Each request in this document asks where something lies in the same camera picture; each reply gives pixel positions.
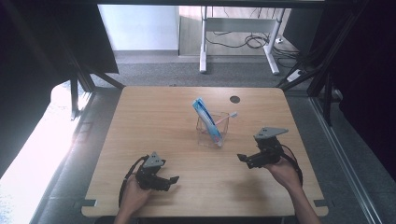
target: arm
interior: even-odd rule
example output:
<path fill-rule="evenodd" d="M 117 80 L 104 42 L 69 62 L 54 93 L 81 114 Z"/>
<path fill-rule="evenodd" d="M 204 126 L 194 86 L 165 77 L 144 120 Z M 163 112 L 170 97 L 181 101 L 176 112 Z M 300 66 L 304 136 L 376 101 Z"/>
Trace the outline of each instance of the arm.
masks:
<path fill-rule="evenodd" d="M 293 158 L 293 155 L 288 149 L 284 148 L 284 150 L 288 156 Z M 306 198 L 303 187 L 292 165 L 284 158 L 281 158 L 277 164 L 267 164 L 264 167 L 268 169 L 274 179 L 288 191 L 300 223 L 320 223 L 317 214 Z"/>
<path fill-rule="evenodd" d="M 129 223 L 133 214 L 146 203 L 150 193 L 150 189 L 141 189 L 134 175 L 131 175 L 123 192 L 120 210 L 114 224 Z"/>

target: human hand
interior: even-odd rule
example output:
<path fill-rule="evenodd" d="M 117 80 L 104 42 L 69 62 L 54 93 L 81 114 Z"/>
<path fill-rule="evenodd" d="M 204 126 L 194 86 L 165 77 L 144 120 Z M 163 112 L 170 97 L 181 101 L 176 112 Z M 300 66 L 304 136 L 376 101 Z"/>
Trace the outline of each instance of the human hand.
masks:
<path fill-rule="evenodd" d="M 283 147 L 285 154 L 295 160 L 293 154 L 286 147 Z M 301 187 L 300 179 L 293 166 L 285 158 L 281 157 L 276 164 L 266 164 L 263 166 L 272 174 L 274 179 L 285 189 L 291 190 Z"/>
<path fill-rule="evenodd" d="M 129 223 L 132 214 L 146 203 L 151 192 L 151 189 L 141 189 L 136 177 L 131 175 L 122 194 L 120 210 L 114 223 Z"/>

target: wooden table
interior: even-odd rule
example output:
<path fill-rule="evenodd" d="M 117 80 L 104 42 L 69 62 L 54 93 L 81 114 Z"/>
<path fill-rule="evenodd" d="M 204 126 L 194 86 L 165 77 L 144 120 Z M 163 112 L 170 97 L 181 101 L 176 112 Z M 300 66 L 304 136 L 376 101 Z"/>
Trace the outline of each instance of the wooden table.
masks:
<path fill-rule="evenodd" d="M 222 148 L 198 145 L 198 116 L 191 103 L 203 97 L 209 111 L 233 112 Z M 231 96 L 238 96 L 234 104 Z M 289 194 L 261 169 L 248 169 L 236 154 L 259 152 L 253 135 L 262 127 L 289 129 L 277 138 L 291 148 L 304 173 L 304 190 L 319 216 L 327 206 L 306 155 L 285 95 L 280 89 L 126 87 L 123 89 L 87 192 L 96 206 L 87 217 L 114 216 L 120 184 L 131 165 L 156 151 L 166 160 L 157 174 L 180 179 L 169 191 L 155 191 L 138 217 L 273 217 L 294 215 Z"/>

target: blue object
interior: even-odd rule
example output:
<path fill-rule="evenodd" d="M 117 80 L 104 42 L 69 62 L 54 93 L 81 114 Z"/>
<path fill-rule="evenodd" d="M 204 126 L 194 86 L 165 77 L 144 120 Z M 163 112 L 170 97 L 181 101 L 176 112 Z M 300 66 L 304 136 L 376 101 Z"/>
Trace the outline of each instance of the blue object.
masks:
<path fill-rule="evenodd" d="M 206 109 L 203 99 L 201 97 L 195 99 L 192 102 L 192 107 L 194 107 L 198 116 L 204 122 L 207 132 L 209 133 L 213 142 L 221 147 L 223 143 L 222 136 L 218 130 L 218 127 L 216 127 L 215 121 L 213 121 L 212 117 L 209 114 L 209 111 Z"/>

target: clear plastic container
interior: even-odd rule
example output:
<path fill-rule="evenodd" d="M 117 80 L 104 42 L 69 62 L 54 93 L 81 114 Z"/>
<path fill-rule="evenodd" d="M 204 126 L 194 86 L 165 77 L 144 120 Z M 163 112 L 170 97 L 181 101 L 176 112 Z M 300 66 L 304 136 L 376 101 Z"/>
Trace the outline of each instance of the clear plastic container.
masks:
<path fill-rule="evenodd" d="M 201 118 L 198 117 L 198 121 L 197 121 L 197 135 L 198 135 L 198 145 L 201 146 L 205 146 L 205 147 L 222 147 L 224 145 L 224 141 L 225 141 L 225 136 L 228 130 L 228 122 L 230 120 L 230 118 L 228 116 L 230 116 L 229 113 L 225 113 L 225 112 L 211 112 L 210 116 L 212 116 L 212 119 L 216 122 L 218 122 L 219 120 L 221 120 L 221 122 L 219 124 L 217 124 L 216 126 L 218 127 L 218 130 L 221 134 L 222 137 L 222 144 L 221 146 L 218 146 L 218 144 L 216 144 L 212 138 L 210 137 L 210 134 L 207 132 L 206 130 L 206 126 L 205 124 L 202 122 Z"/>

